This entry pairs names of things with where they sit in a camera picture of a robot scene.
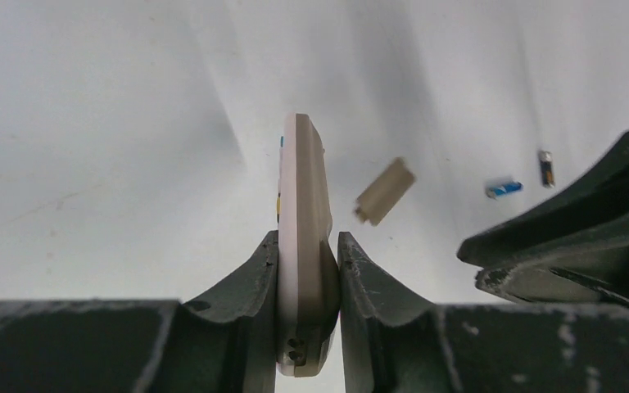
screw hole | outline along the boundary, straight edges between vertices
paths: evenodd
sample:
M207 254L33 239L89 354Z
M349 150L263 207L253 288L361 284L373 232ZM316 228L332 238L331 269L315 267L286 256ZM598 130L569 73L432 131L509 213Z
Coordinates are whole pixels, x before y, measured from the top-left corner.
M293 347L293 348L300 348L301 346L303 346L305 344L305 342L303 340L300 340L298 338L292 338L290 340L288 340L288 344Z
M302 353L296 350L292 350L288 352L288 357L291 358L293 362L298 363L302 360Z

black battery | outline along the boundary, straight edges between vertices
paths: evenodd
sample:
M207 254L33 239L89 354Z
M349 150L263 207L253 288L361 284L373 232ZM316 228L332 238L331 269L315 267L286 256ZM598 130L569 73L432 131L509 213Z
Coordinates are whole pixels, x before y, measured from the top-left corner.
M554 187L553 157L549 151L539 151L539 163L541 166L541 184L544 187Z

white surface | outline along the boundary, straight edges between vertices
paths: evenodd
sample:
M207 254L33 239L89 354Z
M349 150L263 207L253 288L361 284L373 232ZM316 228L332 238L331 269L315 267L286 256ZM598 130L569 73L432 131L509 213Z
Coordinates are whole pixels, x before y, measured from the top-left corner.
M455 250L629 129L629 2L0 0L0 298L201 293L276 226L290 111L323 139L333 236L430 300L492 300ZM359 225L395 156L418 182ZM503 176L524 192L488 200ZM292 389L343 391L340 342Z

blue battery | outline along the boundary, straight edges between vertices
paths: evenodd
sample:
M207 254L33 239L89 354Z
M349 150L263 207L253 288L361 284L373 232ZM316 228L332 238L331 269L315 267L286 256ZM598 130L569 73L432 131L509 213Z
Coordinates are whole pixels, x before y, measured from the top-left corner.
M513 192L522 191L522 184L520 182L510 182L505 183L497 187L489 187L486 189L486 195L489 198L496 199L497 197L502 197L503 195L508 195Z

battery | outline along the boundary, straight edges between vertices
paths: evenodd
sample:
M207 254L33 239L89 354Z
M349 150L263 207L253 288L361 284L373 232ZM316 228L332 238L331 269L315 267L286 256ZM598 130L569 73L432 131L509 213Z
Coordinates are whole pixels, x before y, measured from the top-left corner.
M502 197L503 195L508 195L513 192L522 191L522 184L520 182L510 182L505 183L496 187L489 187L486 189L486 195L489 198L496 199L497 197Z
M544 187L554 187L553 159L549 151L539 151L539 166L541 167L541 184Z

